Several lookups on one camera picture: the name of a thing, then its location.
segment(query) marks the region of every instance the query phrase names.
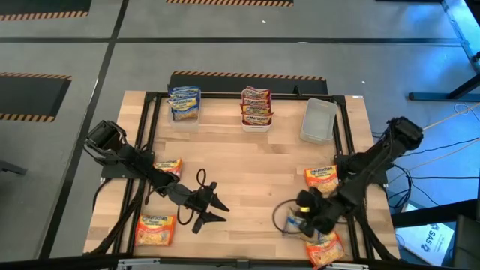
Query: concrete floor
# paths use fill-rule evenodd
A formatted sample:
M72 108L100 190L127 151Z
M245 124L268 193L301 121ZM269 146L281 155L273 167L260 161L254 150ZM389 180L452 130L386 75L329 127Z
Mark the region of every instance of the concrete floor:
M88 17L62 19L62 23L54 19L0 22L0 39L109 37L121 2L94 0ZM291 9L130 1L120 37L456 38L438 4L374 0L298 0ZM106 47L104 43L0 43L0 71L73 76L52 124L0 121L0 159L29 169L25 177L0 174L0 261L27 260L38 252ZM331 94L364 95L376 132L384 131L386 121L394 116L426 126L454 113L455 103L409 101L407 93L449 92L475 74L457 45L117 44L92 124L116 120L125 90L165 91L170 74L184 69L324 76ZM419 150L479 134L480 122L473 114L460 115L425 132ZM414 167L452 149L404 157L397 163ZM477 176L479 151L480 144L474 145L412 174ZM52 256L82 253L100 171L90 157L82 156ZM388 176L393 179L398 173L392 169ZM477 191L474 180L417 180L416 184L439 204L472 199ZM406 186L404 178L398 179L389 191ZM417 190L411 200L433 206Z

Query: yellow and black hazard tape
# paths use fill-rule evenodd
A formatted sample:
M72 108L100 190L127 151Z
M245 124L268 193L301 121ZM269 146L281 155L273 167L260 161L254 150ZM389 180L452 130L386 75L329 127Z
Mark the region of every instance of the yellow and black hazard tape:
M293 1L272 0L166 0L170 4L201 4L201 5L254 5L264 7L293 7Z
M53 122L54 116L47 115L16 115L0 113L0 120L28 121L28 122Z
M88 15L89 13L85 11L9 14L9 15L0 15L0 21L58 19L58 18L86 17Z
M45 74L45 73L0 72L0 76L72 80L72 76L69 76L69 75Z
M191 76L217 76L217 77L245 77L245 78L272 78L289 80L322 80L322 76L299 76L299 75L278 75L265 73L239 73L239 72L205 72L205 71L187 71L175 70L172 75L191 75Z

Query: wooden table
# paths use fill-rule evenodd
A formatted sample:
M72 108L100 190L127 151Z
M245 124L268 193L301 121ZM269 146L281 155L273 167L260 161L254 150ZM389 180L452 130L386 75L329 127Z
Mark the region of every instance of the wooden table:
M118 124L127 131L134 144L143 107L144 91L126 91L118 116ZM297 238L281 236L272 225L272 211L280 202L296 198L307 185L303 170L333 164L335 144L314 145L299 139L306 100L273 100L274 124L268 133L245 133L240 125L239 101L236 99L202 99L202 117L198 133L175 132L167 121L168 106L162 99L154 138L156 161L182 158L181 183L191 190L198 184L195 176L200 168L207 172L206 183L217 182L217 192L230 212L209 208L227 219L223 223L207 223L195 235L193 222L176 225L169 247L139 246L134 255L149 257L251 258L273 260L307 260L305 243ZM373 145L365 103L361 96L346 96L347 111L355 150L363 152ZM344 136L341 112L338 110L343 149ZM114 179L99 194L84 251L95 248L119 217L126 180ZM142 206L147 215L176 215L177 206L168 199L151 196ZM189 211L182 208L181 219ZM287 208L277 213L284 224ZM380 241L399 257L394 228L386 195L379 188L367 190L367 216ZM362 257L365 256L362 231L355 223ZM126 250L129 225L124 231L121 251ZM346 256L351 260L350 238L346 224L338 224Z

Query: plastic container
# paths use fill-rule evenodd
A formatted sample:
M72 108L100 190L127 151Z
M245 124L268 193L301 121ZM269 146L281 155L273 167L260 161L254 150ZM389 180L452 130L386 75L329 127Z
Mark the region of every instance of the plastic container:
M245 91L245 89L243 89L241 91L241 96L242 97L243 97L243 91ZM272 94L270 94L269 98L270 98L270 105L272 105ZM241 116L241 115L240 115L240 121L241 121L241 128L243 128L243 131L245 131L245 132L267 132L267 131L269 131L270 127L273 124L273 117L271 117L270 124L266 125L266 126L256 126L256 125L244 124L243 123L243 116Z
M198 117L196 119L183 119L180 121L173 121L173 113L172 108L170 107L168 110L168 122L172 126L174 131L177 132L191 132L196 133L200 128L200 116L202 115L202 98L200 93L199 98L199 106L198 106Z
M333 140L333 123L337 105L328 101L311 98L301 125L300 139L309 143L322 144Z

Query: desk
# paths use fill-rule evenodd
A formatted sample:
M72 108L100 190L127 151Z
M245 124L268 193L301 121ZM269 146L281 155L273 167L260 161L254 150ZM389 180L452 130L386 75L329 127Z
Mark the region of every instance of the desk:
M145 95L144 91L126 91L124 94L117 123L126 130L131 144L137 134ZM356 151L363 152L373 145L365 103L363 97L345 98L353 144ZM155 160L182 158L181 183L192 190L197 189L197 170L206 169L207 183L218 182L219 198L229 207L230 213L210 208L210 211L225 217L227 222L207 223L198 235L191 232L193 223L187 226L177 224L171 246L139 246L135 247L133 254L147 257L307 260L305 243L296 238L283 238L271 220L273 208L278 203L295 198L301 189L307 187L303 169L328 166L333 162L333 142L314 145L299 139L306 100L273 100L274 124L268 133L260 134L242 131L239 100L236 99L202 99L199 133L174 132L166 118L168 106L165 103L166 98L163 98L154 138ZM339 110L337 118L342 145L346 148L340 113ZM124 179L114 179L100 192L85 252L96 248L117 221L125 183ZM142 206L142 213L175 215L176 205L168 199L152 196L150 203ZM284 221L285 213L279 211L277 214L279 223ZM183 220L188 217L185 210L181 215ZM367 216L380 241L399 257L386 195L379 187L368 188ZM120 251L126 251L129 226L124 230ZM346 250L342 260L351 260L347 225L338 224L335 229ZM360 254L365 257L358 225L356 232Z

